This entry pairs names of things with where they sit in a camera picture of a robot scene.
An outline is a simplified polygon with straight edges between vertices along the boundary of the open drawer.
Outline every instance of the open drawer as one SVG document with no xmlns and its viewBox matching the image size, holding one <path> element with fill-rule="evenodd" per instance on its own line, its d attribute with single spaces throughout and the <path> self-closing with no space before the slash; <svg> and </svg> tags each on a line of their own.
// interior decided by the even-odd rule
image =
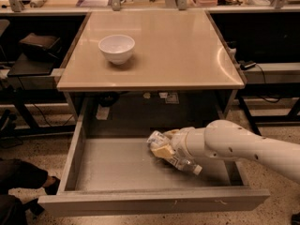
<svg viewBox="0 0 300 225">
<path fill-rule="evenodd" d="M 239 162 L 203 157 L 199 176 L 152 155 L 155 129 L 201 127 L 218 119 L 214 93 L 182 92 L 179 103 L 124 93 L 98 120 L 98 96 L 84 99 L 56 196 L 38 202 L 54 216 L 252 210 L 269 196 L 251 189 Z"/>
</svg>

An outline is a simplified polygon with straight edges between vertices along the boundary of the bowl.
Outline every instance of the bowl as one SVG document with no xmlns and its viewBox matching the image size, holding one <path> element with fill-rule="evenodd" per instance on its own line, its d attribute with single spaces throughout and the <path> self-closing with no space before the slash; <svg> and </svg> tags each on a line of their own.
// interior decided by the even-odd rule
<svg viewBox="0 0 300 225">
<path fill-rule="evenodd" d="M 98 44 L 104 57 L 116 65 L 126 63 L 133 54 L 134 45 L 134 39 L 126 35 L 111 35 Z"/>
</svg>

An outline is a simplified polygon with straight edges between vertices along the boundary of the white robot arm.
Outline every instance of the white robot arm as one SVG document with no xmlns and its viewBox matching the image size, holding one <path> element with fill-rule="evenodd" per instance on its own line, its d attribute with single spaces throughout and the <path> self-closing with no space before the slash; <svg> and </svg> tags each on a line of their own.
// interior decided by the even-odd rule
<svg viewBox="0 0 300 225">
<path fill-rule="evenodd" d="M 227 120 L 216 120 L 205 128 L 155 131 L 148 142 L 156 157 L 180 171 L 199 174 L 202 167 L 197 158 L 247 158 L 300 183 L 300 144 L 258 136 Z"/>
</svg>

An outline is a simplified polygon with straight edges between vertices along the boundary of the black bag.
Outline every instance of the black bag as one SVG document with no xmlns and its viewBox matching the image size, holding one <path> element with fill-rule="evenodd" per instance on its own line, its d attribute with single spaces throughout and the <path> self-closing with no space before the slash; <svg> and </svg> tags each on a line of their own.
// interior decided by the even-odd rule
<svg viewBox="0 0 300 225">
<path fill-rule="evenodd" d="M 60 37 L 30 33 L 19 41 L 22 52 L 31 60 L 51 62 L 59 58 L 62 49 Z"/>
</svg>

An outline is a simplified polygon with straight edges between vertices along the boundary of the concrete floor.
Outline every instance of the concrete floor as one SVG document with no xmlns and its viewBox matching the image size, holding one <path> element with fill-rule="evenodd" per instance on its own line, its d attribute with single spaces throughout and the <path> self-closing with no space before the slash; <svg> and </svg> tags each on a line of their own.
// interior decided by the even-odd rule
<svg viewBox="0 0 300 225">
<path fill-rule="evenodd" d="M 269 105 L 265 102 L 257 101 L 251 105 L 255 113 L 265 113 L 275 111 L 285 113 L 287 103 Z M 52 125 L 61 125 L 69 119 L 68 108 L 40 107 L 47 120 Z M 44 119 L 39 115 L 35 107 L 30 107 L 37 121 L 42 124 Z M 237 105 L 233 105 L 228 120 L 249 128 L 248 120 Z M 262 135 L 292 143 L 300 143 L 299 127 L 261 127 Z M 1 158 L 20 158 L 38 165 L 40 168 L 49 171 L 49 174 L 61 177 L 64 164 L 68 154 L 68 147 L 71 141 L 71 134 L 26 137 L 22 138 L 22 145 L 3 149 L 0 148 Z M 16 139 L 1 140 L 2 146 L 18 144 L 21 141 Z M 45 211 L 39 217 L 34 217 L 27 211 L 29 225 L 93 225 L 93 224 L 291 224 L 291 215 L 300 212 L 300 186 L 287 178 L 264 168 L 255 162 L 242 160 L 247 172 L 247 179 L 252 188 L 268 188 L 271 196 L 263 204 L 253 211 L 246 212 L 214 212 L 214 213 L 192 213 L 192 214 L 158 214 L 158 215 L 132 215 L 132 216 L 105 216 L 105 217 L 53 217 Z M 23 202 L 28 202 L 39 195 L 44 194 L 43 189 L 13 189 L 10 191 L 19 197 Z"/>
</svg>

